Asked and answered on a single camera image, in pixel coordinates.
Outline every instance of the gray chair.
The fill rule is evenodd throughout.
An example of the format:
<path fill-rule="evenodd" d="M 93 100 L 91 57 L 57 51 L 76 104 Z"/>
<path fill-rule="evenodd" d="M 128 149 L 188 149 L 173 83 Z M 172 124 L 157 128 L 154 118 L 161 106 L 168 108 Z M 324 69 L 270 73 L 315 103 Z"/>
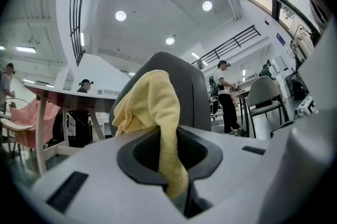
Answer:
<path fill-rule="evenodd" d="M 129 92 L 136 81 L 146 72 L 152 70 L 164 70 L 170 76 L 170 81 L 180 104 L 179 125 L 187 125 L 200 130 L 212 131 L 209 97 L 205 77 L 202 72 L 173 54 L 168 52 L 156 52 L 124 86 L 113 104 L 109 116 L 112 136 L 115 135 L 117 130 L 115 126 L 112 126 L 115 107 Z"/>
<path fill-rule="evenodd" d="M 250 108 L 251 106 L 255 106 L 271 100 L 272 104 L 261 107 L 261 108 Z M 251 117 L 254 138 L 256 138 L 255 126 L 253 117 L 264 113 L 267 116 L 267 112 L 278 109 L 280 112 L 280 124 L 282 125 L 282 116 L 281 116 L 281 107 L 283 110 L 283 115 L 285 121 L 289 121 L 288 113 L 285 109 L 281 98 L 280 88 L 273 82 L 273 80 L 268 76 L 262 76 L 255 80 L 252 83 L 249 95 L 246 99 L 247 107 L 249 110 L 249 115 Z"/>

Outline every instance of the white t-shirt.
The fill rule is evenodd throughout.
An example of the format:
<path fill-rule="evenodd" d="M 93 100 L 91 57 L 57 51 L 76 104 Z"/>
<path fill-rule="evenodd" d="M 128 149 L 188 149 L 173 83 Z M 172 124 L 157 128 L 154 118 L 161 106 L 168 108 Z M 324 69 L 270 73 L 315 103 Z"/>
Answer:
<path fill-rule="evenodd" d="M 224 76 L 224 72 L 220 69 L 217 69 L 215 72 L 214 72 L 214 81 L 216 83 L 216 85 L 218 84 L 221 84 L 220 83 L 220 78 L 224 78 L 225 79 L 225 76 Z M 231 94 L 231 88 L 228 87 L 228 86 L 224 86 L 225 89 L 224 90 L 219 90 L 219 95 L 221 94 Z"/>

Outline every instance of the fluorescent light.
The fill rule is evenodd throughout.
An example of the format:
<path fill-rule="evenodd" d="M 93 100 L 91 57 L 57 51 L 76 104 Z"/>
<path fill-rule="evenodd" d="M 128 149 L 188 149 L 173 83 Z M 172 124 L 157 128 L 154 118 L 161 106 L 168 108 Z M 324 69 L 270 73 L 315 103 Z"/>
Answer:
<path fill-rule="evenodd" d="M 30 80 L 26 80 L 26 79 L 23 79 L 24 82 L 27 82 L 27 83 L 35 83 L 33 81 L 30 81 Z"/>
<path fill-rule="evenodd" d="M 84 34 L 81 33 L 81 45 L 84 47 Z"/>
<path fill-rule="evenodd" d="M 210 11 L 212 9 L 213 5 L 210 1 L 206 1 L 204 4 L 202 4 L 202 8 L 204 11 Z"/>
<path fill-rule="evenodd" d="M 36 53 L 36 49 L 35 49 L 35 48 L 19 47 L 19 46 L 17 46 L 16 49 L 17 49 L 19 52 Z"/>
<path fill-rule="evenodd" d="M 197 58 L 197 59 L 199 59 L 200 57 L 199 56 L 197 56 L 195 53 L 192 53 L 192 55 L 195 57 L 195 58 Z"/>
<path fill-rule="evenodd" d="M 115 17 L 117 21 L 122 22 L 126 19 L 126 14 L 124 11 L 117 11 Z"/>
<path fill-rule="evenodd" d="M 172 37 L 169 37 L 167 40 L 166 40 L 166 44 L 167 45 L 172 45 L 174 43 L 174 38 Z"/>

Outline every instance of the black pants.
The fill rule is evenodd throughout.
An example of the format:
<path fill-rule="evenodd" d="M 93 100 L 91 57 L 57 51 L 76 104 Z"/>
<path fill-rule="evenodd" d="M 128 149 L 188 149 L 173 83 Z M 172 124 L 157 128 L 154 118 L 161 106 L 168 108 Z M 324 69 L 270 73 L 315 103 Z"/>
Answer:
<path fill-rule="evenodd" d="M 225 124 L 225 133 L 232 131 L 231 127 L 238 129 L 240 126 L 236 122 L 236 110 L 231 95 L 220 94 L 219 101 L 223 110 L 223 122 Z"/>

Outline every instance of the backpack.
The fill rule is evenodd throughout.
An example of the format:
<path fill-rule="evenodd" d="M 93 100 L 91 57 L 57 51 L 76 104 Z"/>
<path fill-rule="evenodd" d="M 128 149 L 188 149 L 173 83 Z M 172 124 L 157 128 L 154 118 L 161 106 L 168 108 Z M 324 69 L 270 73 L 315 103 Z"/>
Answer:
<path fill-rule="evenodd" d="M 217 85 L 215 83 L 215 80 L 214 80 L 213 76 L 210 77 L 210 88 L 211 88 L 212 95 L 217 96 L 218 95 L 218 89 L 217 89 Z"/>

